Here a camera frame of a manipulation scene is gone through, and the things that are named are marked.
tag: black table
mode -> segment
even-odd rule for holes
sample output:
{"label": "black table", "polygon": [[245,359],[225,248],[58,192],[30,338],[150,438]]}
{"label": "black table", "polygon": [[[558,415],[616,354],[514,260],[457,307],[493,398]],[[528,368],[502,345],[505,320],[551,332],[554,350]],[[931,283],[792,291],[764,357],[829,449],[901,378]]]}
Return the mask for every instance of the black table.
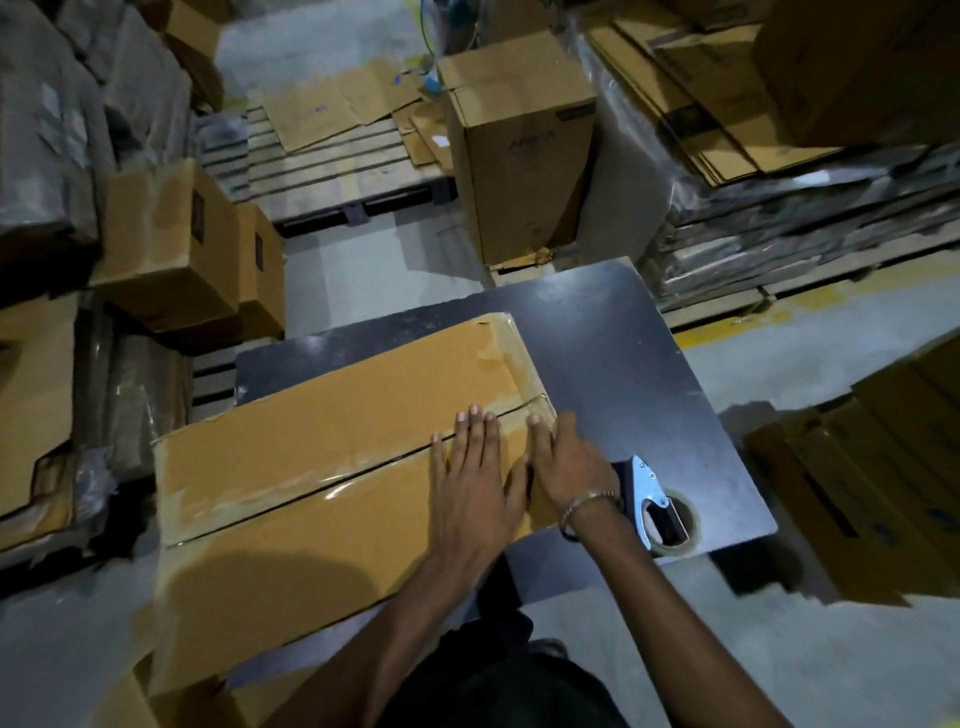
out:
{"label": "black table", "polygon": [[[640,455],[664,490],[691,506],[697,533],[686,555],[776,530],[642,280],[616,260],[244,352],[236,361],[237,404],[498,311],[516,320],[557,411],[574,410],[580,434],[611,461]],[[601,580],[583,548],[556,528],[513,544],[506,555],[523,603]],[[465,609],[455,620],[468,615]],[[305,638],[300,652],[295,643],[254,658],[231,683],[276,674],[276,660],[280,671],[316,665],[368,618],[363,613]]]}

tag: concrete floor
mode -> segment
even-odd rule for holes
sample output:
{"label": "concrete floor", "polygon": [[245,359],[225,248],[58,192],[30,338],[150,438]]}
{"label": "concrete floor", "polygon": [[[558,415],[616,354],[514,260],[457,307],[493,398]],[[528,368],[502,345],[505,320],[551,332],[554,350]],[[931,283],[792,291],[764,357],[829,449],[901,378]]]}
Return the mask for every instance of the concrete floor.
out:
{"label": "concrete floor", "polygon": [[[266,1],[245,4],[249,19],[225,32],[219,62],[233,92],[333,72],[376,53],[421,52],[419,31],[399,0]],[[288,255],[291,335],[483,286],[455,204],[304,236],[290,242]],[[947,271],[685,354],[736,439],[775,410],[834,397],[960,325],[957,301],[960,271]],[[3,725],[88,724],[85,716],[143,648],[133,616],[150,599],[156,553],[149,543],[132,564],[111,563],[0,603]],[[960,715],[960,601],[921,598],[909,610],[823,606],[776,585],[736,596],[706,557],[666,573],[798,726],[934,726]],[[564,640],[571,657],[604,681],[631,725],[666,724],[606,590],[554,597],[526,611],[536,636]]]}

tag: person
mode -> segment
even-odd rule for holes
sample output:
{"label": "person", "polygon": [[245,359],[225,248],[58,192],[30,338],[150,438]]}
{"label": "person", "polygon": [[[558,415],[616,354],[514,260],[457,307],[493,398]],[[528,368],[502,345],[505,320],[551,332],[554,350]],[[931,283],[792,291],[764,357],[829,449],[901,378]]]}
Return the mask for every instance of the person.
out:
{"label": "person", "polygon": [[434,435],[426,555],[266,728],[627,725],[606,688],[567,660],[561,643],[528,642],[531,623],[520,612],[447,632],[417,665],[513,540],[531,469],[603,574],[673,726],[789,725],[662,574],[610,497],[619,492],[612,466],[578,437],[573,414],[559,416],[556,436],[537,417],[528,425],[531,452],[506,486],[492,413],[473,405],[456,416],[448,458]]}

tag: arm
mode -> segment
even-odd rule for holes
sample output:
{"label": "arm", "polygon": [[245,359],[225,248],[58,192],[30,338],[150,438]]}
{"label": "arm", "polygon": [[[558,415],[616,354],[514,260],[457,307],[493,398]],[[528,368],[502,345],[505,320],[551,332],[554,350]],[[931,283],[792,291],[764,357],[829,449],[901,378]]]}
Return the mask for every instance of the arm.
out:
{"label": "arm", "polygon": [[444,619],[513,540],[526,508],[526,460],[506,492],[500,425],[457,415],[449,461],[430,446],[430,547],[399,593],[270,716],[264,728],[373,726]]}
{"label": "arm", "polygon": [[[537,418],[530,425],[534,470],[561,514],[585,491],[619,491],[610,463],[577,437],[572,413],[561,414],[556,438]],[[673,588],[611,501],[587,501],[569,523],[603,573],[674,725],[789,726]]]}

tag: hand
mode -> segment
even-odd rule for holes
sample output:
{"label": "hand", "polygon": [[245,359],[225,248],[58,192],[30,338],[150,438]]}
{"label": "hand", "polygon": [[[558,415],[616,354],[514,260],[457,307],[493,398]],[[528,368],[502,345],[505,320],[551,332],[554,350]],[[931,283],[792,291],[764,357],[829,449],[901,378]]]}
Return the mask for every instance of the hand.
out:
{"label": "hand", "polygon": [[620,480],[613,467],[593,443],[577,436],[576,422],[572,412],[561,412],[554,437],[537,415],[527,421],[533,431],[534,471],[561,516],[577,496],[587,491],[620,493]]}
{"label": "hand", "polygon": [[450,460],[439,435],[430,444],[430,553],[459,572],[468,592],[514,539],[527,506],[527,460],[500,476],[500,422],[476,404],[457,415]]}

